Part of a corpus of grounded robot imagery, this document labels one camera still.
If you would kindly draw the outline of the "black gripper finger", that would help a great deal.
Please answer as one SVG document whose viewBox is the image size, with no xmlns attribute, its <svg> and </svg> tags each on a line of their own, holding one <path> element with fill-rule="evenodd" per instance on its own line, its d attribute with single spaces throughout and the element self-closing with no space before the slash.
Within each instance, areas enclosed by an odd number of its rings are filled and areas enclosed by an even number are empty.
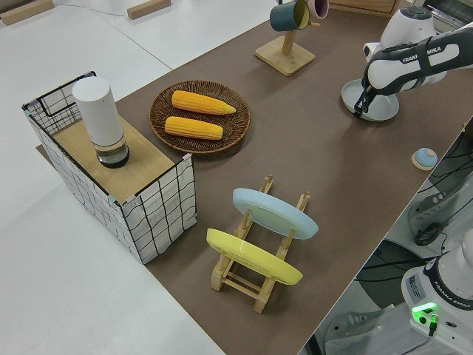
<svg viewBox="0 0 473 355">
<path fill-rule="evenodd" d="M 375 98 L 375 90 L 372 87 L 367 87 L 363 91 L 363 95 L 361 97 L 361 111 L 363 113 L 368 113 L 370 104 Z"/>
<path fill-rule="evenodd" d="M 368 87 L 368 80 L 366 76 L 364 76 L 358 83 L 358 99 L 354 103 L 354 115 L 356 117 L 361 117 L 364 113 L 361 111 L 361 97 L 363 95 L 363 91 Z"/>
</svg>

